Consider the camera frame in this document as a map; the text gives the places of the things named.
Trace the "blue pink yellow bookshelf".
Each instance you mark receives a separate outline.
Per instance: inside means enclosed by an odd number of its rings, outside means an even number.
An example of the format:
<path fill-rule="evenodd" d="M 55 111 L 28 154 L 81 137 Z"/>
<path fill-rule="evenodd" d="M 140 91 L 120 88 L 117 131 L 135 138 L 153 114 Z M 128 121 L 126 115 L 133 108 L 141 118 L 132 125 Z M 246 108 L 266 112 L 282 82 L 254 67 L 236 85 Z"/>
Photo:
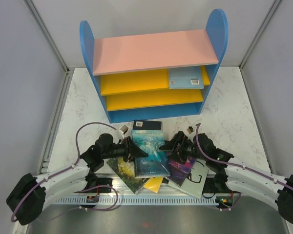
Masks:
<path fill-rule="evenodd" d="M 198 115 L 224 58 L 229 25 L 214 9 L 205 29 L 97 39 L 79 27 L 84 63 L 110 123 Z M 169 89 L 168 70 L 200 66 L 203 89 Z"/>

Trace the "yellow book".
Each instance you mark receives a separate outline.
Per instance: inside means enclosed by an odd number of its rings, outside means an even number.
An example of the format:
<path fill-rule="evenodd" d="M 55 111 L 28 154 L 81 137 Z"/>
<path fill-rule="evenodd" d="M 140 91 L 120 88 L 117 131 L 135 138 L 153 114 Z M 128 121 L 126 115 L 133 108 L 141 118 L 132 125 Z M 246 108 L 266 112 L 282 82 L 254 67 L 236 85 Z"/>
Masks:
<path fill-rule="evenodd" d="M 147 183 L 143 186 L 143 188 L 153 192 L 158 193 L 163 182 L 163 177 L 154 177 L 150 178 Z"/>

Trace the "light blue book with barcode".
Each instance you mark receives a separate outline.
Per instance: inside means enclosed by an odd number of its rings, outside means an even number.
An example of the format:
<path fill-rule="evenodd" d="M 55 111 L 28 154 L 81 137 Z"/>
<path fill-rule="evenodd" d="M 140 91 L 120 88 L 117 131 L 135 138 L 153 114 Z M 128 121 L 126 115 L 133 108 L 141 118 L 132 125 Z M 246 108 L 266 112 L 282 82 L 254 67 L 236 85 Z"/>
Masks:
<path fill-rule="evenodd" d="M 203 89 L 200 66 L 171 68 L 168 70 L 169 89 Z"/>

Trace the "green forest cover book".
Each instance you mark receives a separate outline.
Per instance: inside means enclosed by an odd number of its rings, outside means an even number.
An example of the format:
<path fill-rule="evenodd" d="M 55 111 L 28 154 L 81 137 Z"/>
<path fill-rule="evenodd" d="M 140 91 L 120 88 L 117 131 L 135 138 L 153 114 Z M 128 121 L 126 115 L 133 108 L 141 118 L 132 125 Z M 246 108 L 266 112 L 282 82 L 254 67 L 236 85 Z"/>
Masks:
<path fill-rule="evenodd" d="M 137 194 L 149 180 L 136 178 L 134 162 L 125 162 L 122 157 L 109 159 L 107 165 L 134 194 Z"/>

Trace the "dark navy book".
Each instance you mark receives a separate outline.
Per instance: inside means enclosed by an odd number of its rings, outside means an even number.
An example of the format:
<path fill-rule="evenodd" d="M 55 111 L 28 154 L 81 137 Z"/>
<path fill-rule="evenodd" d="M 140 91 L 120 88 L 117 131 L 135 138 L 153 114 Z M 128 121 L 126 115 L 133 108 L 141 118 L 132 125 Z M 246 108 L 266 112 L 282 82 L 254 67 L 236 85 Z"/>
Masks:
<path fill-rule="evenodd" d="M 134 120 L 133 130 L 161 130 L 162 122 L 153 120 Z"/>

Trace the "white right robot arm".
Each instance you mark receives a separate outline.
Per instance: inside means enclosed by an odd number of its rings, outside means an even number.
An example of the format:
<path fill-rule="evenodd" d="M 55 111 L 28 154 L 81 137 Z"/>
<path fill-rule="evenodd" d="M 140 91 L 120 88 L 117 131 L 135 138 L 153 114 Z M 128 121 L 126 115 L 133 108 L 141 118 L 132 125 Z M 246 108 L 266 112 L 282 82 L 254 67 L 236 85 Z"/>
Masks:
<path fill-rule="evenodd" d="M 169 152 L 173 159 L 181 163 L 188 157 L 204 160 L 216 173 L 213 186 L 217 191 L 229 189 L 251 196 L 270 205 L 293 224 L 293 175 L 284 177 L 248 165 L 233 154 L 215 147 L 206 134 L 197 134 L 190 140 L 179 131 L 160 150 Z"/>

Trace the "teal ocean cover book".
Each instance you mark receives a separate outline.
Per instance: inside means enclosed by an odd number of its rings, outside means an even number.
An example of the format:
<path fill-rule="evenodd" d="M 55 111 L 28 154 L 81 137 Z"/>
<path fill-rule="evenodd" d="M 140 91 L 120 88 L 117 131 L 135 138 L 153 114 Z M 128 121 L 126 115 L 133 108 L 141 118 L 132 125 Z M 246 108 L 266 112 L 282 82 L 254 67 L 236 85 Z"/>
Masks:
<path fill-rule="evenodd" d="M 167 177 L 170 169 L 167 155 L 160 150 L 165 144 L 164 133 L 161 130 L 132 130 L 133 142 L 147 157 L 135 159 L 134 170 L 136 178 Z"/>

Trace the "purple Robinson Crusoe book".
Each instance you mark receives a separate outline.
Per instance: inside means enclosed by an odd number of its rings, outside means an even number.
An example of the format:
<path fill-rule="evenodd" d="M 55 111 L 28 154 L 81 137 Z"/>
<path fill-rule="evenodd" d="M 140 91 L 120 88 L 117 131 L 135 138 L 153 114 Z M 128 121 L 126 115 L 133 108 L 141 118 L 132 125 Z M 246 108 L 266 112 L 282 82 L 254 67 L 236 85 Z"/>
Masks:
<path fill-rule="evenodd" d="M 178 187 L 181 187 L 186 177 L 191 172 L 191 169 L 195 162 L 196 158 L 193 157 L 188 157 L 184 164 L 169 159 L 168 164 L 170 168 L 170 176 L 166 177 L 166 179 L 170 182 L 173 182 Z"/>

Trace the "aluminium frame rail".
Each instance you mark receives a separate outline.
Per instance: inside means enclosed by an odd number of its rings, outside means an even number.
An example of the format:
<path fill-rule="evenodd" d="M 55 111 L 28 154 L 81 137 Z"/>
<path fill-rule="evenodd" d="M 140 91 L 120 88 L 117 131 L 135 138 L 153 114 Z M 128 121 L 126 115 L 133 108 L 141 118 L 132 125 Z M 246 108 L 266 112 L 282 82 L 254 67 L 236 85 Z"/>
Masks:
<path fill-rule="evenodd" d="M 50 178 L 48 181 L 44 181 L 43 176 L 33 176 L 30 173 L 24 175 L 20 179 L 20 183 L 24 186 L 24 189 L 28 192 L 30 188 L 35 185 L 45 188 L 46 196 L 59 194 L 60 197 L 70 195 L 72 193 L 95 193 L 96 186 L 105 187 L 107 193 L 116 188 L 119 185 L 124 185 L 126 189 L 133 194 L 137 194 L 144 185 L 149 181 L 149 178 L 129 178 L 126 175 L 114 175 L 110 177 L 108 175 L 96 176 L 94 173 L 90 173 L 87 176 L 81 178 L 64 178 L 64 175 L 57 178 Z M 280 190 L 277 180 L 274 178 L 262 178 L 251 177 L 243 175 L 241 179 L 230 178 L 223 174 L 207 175 L 201 179 L 195 179 L 194 176 L 187 177 L 183 182 L 183 186 L 186 183 L 194 185 L 198 183 L 203 188 L 211 185 L 210 190 L 203 190 L 207 193 L 226 193 L 229 190 L 235 190 L 241 193 L 247 193 L 249 195 L 265 194 L 266 196 L 277 196 L 278 190 Z"/>

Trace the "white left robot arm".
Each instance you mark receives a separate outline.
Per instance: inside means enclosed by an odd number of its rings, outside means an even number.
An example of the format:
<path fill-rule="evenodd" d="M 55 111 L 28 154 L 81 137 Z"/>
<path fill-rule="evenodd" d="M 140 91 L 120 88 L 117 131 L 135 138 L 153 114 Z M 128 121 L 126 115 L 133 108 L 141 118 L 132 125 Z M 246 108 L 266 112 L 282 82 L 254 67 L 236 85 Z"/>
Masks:
<path fill-rule="evenodd" d="M 122 157 L 125 162 L 131 162 L 147 156 L 129 136 L 114 143 L 111 134 L 102 134 L 69 166 L 44 175 L 27 173 L 22 176 L 6 199 L 13 212 L 11 220 L 27 225 L 62 197 L 93 192 L 97 187 L 95 172 L 103 167 L 105 159 Z"/>

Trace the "grey book with letter G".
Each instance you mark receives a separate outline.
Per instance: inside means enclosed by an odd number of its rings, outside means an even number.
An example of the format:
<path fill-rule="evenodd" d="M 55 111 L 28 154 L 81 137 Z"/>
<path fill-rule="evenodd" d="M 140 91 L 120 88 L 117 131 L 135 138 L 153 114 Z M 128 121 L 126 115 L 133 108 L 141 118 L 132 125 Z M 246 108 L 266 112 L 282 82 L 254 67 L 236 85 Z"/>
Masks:
<path fill-rule="evenodd" d="M 208 171 L 209 169 L 206 166 L 206 162 L 198 159 L 181 186 L 178 186 L 173 182 L 168 182 L 168 186 L 193 197 L 200 198 Z"/>

